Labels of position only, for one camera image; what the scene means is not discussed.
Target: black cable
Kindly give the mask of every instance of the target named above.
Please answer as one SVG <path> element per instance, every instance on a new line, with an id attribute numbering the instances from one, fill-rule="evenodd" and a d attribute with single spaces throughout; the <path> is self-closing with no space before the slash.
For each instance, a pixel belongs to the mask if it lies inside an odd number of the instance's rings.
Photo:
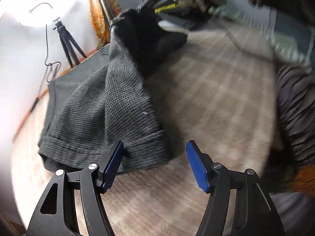
<path id="1" fill-rule="evenodd" d="M 40 6 L 42 4 L 47 4 L 50 6 L 51 9 L 53 8 L 50 3 L 42 2 L 42 3 L 37 4 L 29 12 L 32 13 L 35 8 L 37 8 L 38 6 Z M 61 62 L 59 62 L 59 61 L 47 64 L 48 55 L 49 55 L 49 49 L 48 49 L 48 34 L 47 34 L 47 24 L 46 24 L 46 58 L 45 58 L 45 62 L 44 62 L 45 66 L 46 66 L 46 70 L 45 70 L 44 76 L 42 78 L 42 81 L 39 85 L 37 97 L 35 98 L 35 101 L 34 101 L 32 107 L 30 109 L 30 112 L 32 112 L 34 110 L 34 108 L 36 107 L 36 104 L 39 101 L 39 96 L 42 92 L 42 87 L 43 87 L 44 81 L 46 80 L 46 82 L 48 82 L 48 83 L 53 82 L 57 76 L 59 69 L 61 68 Z"/>
<path id="2" fill-rule="evenodd" d="M 42 3 L 37 4 L 37 5 L 36 5 L 34 8 L 32 8 L 31 10 L 29 10 L 29 12 L 32 13 L 38 6 L 40 6 L 40 5 L 42 5 L 42 4 L 47 4 L 47 5 L 49 5 L 49 7 L 50 7 L 51 9 L 53 9 L 53 7 L 51 6 L 50 3 L 42 2 Z"/>
<path id="3" fill-rule="evenodd" d="M 230 41 L 233 43 L 233 45 L 235 46 L 235 48 L 237 48 L 237 50 L 239 52 L 242 52 L 245 56 L 248 57 L 254 57 L 259 61 L 263 61 L 263 62 L 267 62 L 267 63 L 272 63 L 274 62 L 274 59 L 263 56 L 263 55 L 258 55 L 255 53 L 252 53 L 246 49 L 244 49 L 240 43 L 236 40 L 236 38 L 234 37 L 234 35 L 230 32 L 229 29 L 227 29 L 222 23 L 220 23 L 219 21 L 212 21 L 213 23 L 217 24 L 220 27 L 223 27 L 225 30 L 225 35 L 230 39 Z"/>

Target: gray knit fabric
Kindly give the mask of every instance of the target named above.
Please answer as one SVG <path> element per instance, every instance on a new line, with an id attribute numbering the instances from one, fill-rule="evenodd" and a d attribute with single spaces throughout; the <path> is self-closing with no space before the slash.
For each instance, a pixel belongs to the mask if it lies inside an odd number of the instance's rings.
<path id="1" fill-rule="evenodd" d="M 90 76 L 80 84 L 75 70 L 91 64 L 93 70 L 99 68 L 87 73 Z M 129 153 L 120 165 L 120 173 L 168 161 L 164 130 L 143 87 L 143 78 L 113 29 L 109 62 L 97 52 L 68 75 L 64 76 L 68 79 L 58 79 L 49 86 L 49 108 L 39 142 L 46 169 L 82 169 L 108 152 L 116 140 L 122 140 Z M 62 84 L 69 86 L 70 94 L 56 91 L 65 89 Z M 66 101 L 58 97 L 68 94 Z"/>

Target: beige carpet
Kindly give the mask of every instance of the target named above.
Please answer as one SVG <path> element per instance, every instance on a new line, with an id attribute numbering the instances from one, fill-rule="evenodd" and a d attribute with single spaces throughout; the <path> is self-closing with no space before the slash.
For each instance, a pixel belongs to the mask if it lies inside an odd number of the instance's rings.
<path id="1" fill-rule="evenodd" d="M 247 50 L 271 57 L 258 33 L 226 26 Z M 167 165 L 117 176 L 102 195 L 117 236 L 196 233 L 208 195 L 198 188 L 185 157 L 188 140 L 229 169 L 262 172 L 273 136 L 273 65 L 240 53 L 225 32 L 215 28 L 210 23 L 190 33 L 187 44 L 145 82 L 177 157 Z M 26 227 L 52 176 L 43 168 L 36 145 L 47 102 L 45 96 L 14 144 L 13 188 Z M 80 194 L 75 195 L 80 232 L 88 235 Z"/>

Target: blue gripper pad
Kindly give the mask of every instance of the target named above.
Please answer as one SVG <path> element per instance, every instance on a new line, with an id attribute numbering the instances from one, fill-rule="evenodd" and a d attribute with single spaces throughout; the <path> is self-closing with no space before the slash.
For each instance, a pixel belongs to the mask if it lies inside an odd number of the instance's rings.
<path id="1" fill-rule="evenodd" d="M 192 167 L 192 170 L 193 170 L 193 173 L 195 175 L 198 186 L 202 190 L 204 190 L 204 192 L 206 192 L 206 193 L 209 192 L 210 185 L 208 182 L 208 173 L 210 173 L 210 171 L 207 171 L 206 167 L 211 166 L 211 163 L 207 164 L 205 167 L 205 165 L 202 162 L 202 160 L 203 160 L 202 155 L 207 155 L 207 154 L 203 154 L 200 151 L 200 149 L 198 148 L 195 141 L 190 140 L 190 141 L 188 141 L 188 143 L 186 145 L 186 155 L 187 155 L 188 161 L 190 163 L 190 166 Z"/>
<path id="2" fill-rule="evenodd" d="M 114 179 L 116 177 L 124 153 L 125 149 L 123 146 L 123 142 L 120 141 L 103 175 L 104 181 L 102 183 L 101 188 L 103 188 L 105 191 L 107 191 L 113 185 Z"/>

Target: black tripod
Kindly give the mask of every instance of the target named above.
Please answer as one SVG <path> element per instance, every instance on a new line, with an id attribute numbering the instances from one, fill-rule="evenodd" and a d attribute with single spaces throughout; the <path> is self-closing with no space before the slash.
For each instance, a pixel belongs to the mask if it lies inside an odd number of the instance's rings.
<path id="1" fill-rule="evenodd" d="M 80 62 L 79 62 L 79 59 L 78 59 L 78 57 L 76 56 L 76 54 L 75 54 L 75 52 L 73 50 L 73 47 L 72 47 L 71 43 L 78 50 L 78 52 L 80 52 L 80 54 L 84 58 L 87 58 L 87 56 L 84 54 L 84 52 L 81 50 L 79 45 L 73 39 L 72 35 L 68 32 L 66 27 L 62 24 L 62 22 L 59 19 L 60 18 L 57 18 L 57 19 L 54 20 L 54 23 L 55 23 L 56 27 L 54 27 L 53 30 L 57 29 L 57 31 L 59 33 L 59 38 L 60 38 L 60 41 L 61 41 L 62 48 L 65 51 L 65 54 L 66 54 L 66 57 L 67 57 L 68 62 L 70 64 L 70 67 L 72 68 L 72 61 L 71 61 L 70 55 L 71 55 L 71 57 L 74 60 L 74 63 L 76 65 L 80 64 Z"/>

